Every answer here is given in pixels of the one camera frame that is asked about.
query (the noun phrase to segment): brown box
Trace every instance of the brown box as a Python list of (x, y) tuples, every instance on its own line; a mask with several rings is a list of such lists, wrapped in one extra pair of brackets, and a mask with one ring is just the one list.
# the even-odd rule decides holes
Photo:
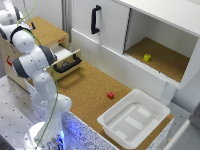
[[(35, 17), (32, 19), (34, 22), (36, 29), (33, 30), (33, 34), (40, 40), (42, 45), (47, 46), (49, 48), (53, 48), (57, 45), (62, 46), (65, 49), (69, 49), (69, 35), (68, 33), (62, 31), (61, 29), (55, 27), (54, 25), (50, 24), (49, 22), (43, 20), (40, 17)], [(1, 56), (3, 59), (5, 72), (6, 74), (12, 78), (15, 82), (17, 82), (20, 86), (22, 86), (25, 90), (28, 91), (28, 88), (24, 82), (24, 79), (21, 77), (18, 77), (13, 68), (12, 68), (12, 62), (17, 57), (20, 57), (23, 55), (20, 53), (12, 44), (9, 43), (9, 41), (4, 40), (0, 37), (0, 49), (1, 49)], [(65, 62), (73, 62), (73, 54), (76, 54), (79, 58), (81, 57), (81, 51), (77, 50), (71, 55), (68, 55), (61, 60), (56, 61), (53, 65), (57, 64), (58, 67), (62, 67), (62, 65)], [(80, 67), (80, 64), (71, 68), (70, 70), (60, 74), (54, 70), (56, 73), (56, 79), (60, 79), (67, 75), (68, 73), (74, 71)], [(53, 75), (51, 67), (47, 67), (46, 70)]]

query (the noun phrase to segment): black handle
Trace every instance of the black handle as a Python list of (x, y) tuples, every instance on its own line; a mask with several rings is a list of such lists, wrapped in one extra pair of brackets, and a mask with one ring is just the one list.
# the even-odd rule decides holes
[(70, 63), (69, 65), (66, 65), (64, 67), (59, 68), (57, 65), (54, 65), (54, 69), (58, 72), (58, 73), (64, 73), (66, 71), (68, 71), (69, 69), (73, 68), (74, 66), (80, 64), (82, 62), (82, 60), (76, 56), (76, 54), (73, 55), (74, 58), (74, 62)]
[(92, 30), (92, 34), (96, 34), (98, 33), (100, 30), (98, 28), (96, 28), (96, 12), (98, 10), (101, 10), (101, 7), (96, 5), (96, 8), (94, 8), (92, 10), (92, 24), (91, 24), (91, 30)]

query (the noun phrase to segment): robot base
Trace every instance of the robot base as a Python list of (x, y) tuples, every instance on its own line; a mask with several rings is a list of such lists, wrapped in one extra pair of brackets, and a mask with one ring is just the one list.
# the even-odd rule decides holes
[[(25, 150), (35, 150), (36, 149), (38, 141), (35, 141), (34, 137), (36, 137), (37, 133), (39, 132), (39, 130), (42, 128), (43, 125), (44, 125), (44, 122), (37, 123), (34, 126), (32, 126), (28, 130), (28, 132), (25, 134), (25, 136), (24, 136), (24, 149)], [(70, 141), (69, 137), (65, 137), (64, 150), (67, 149), (67, 147), (69, 145), (69, 141)], [(38, 146), (37, 150), (57, 150), (57, 146), (55, 146), (54, 143), (50, 141), (49, 143), (46, 143), (45, 145), (40, 144)]]

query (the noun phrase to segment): wire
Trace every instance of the wire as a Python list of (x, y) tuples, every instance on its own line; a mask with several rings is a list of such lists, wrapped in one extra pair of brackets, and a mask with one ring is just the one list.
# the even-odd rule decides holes
[(35, 5), (36, 5), (36, 0), (34, 1), (34, 5), (33, 5), (32, 10), (25, 17), (23, 17), (19, 21), (17, 21), (17, 26), (19, 26), (19, 23), (33, 12)]
[(28, 14), (28, 11), (27, 11), (27, 9), (26, 9), (26, 2), (25, 2), (25, 0), (23, 0), (23, 3), (24, 3), (24, 9), (25, 9), (25, 11), (26, 11), (26, 14)]
[(39, 40), (33, 33), (29, 32), (29, 31), (26, 30), (26, 29), (23, 29), (23, 31), (26, 31), (27, 33), (29, 33), (30, 35), (32, 35), (32, 36), (38, 41), (38, 43), (39, 43), (40, 45), (42, 45), (41, 42), (40, 42), (40, 40)]
[(56, 80), (56, 74), (54, 73), (54, 70), (53, 70), (53, 67), (52, 67), (52, 66), (51, 66), (51, 70), (52, 70), (52, 72), (53, 72), (54, 80), (55, 80), (55, 83), (56, 83), (56, 90), (57, 90), (56, 101), (55, 101), (55, 104), (54, 104), (54, 107), (53, 107), (53, 111), (52, 111), (52, 113), (51, 113), (51, 117), (50, 117), (50, 119), (49, 119), (49, 121), (48, 121), (48, 123), (47, 123), (46, 128), (44, 129), (44, 132), (43, 132), (43, 134), (42, 134), (42, 136), (41, 136), (41, 138), (40, 138), (40, 140), (39, 140), (39, 142), (38, 142), (37, 147), (35, 148), (35, 150), (37, 150), (37, 148), (38, 148), (40, 142), (42, 141), (42, 138), (43, 138), (43, 136), (44, 136), (44, 134), (45, 134), (45, 132), (46, 132), (48, 126), (49, 126), (49, 123), (51, 122), (51, 119), (52, 119), (52, 117), (53, 117), (53, 114), (54, 114), (54, 111), (55, 111), (55, 108), (56, 108), (56, 104), (57, 104), (57, 101), (58, 101), (58, 82), (57, 82), (57, 80)]

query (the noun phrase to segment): small red block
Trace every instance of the small red block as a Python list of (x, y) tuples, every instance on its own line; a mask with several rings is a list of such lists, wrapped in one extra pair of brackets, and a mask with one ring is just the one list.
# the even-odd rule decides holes
[(114, 98), (114, 93), (113, 92), (109, 92), (107, 94), (107, 97), (110, 98), (110, 99), (113, 99)]

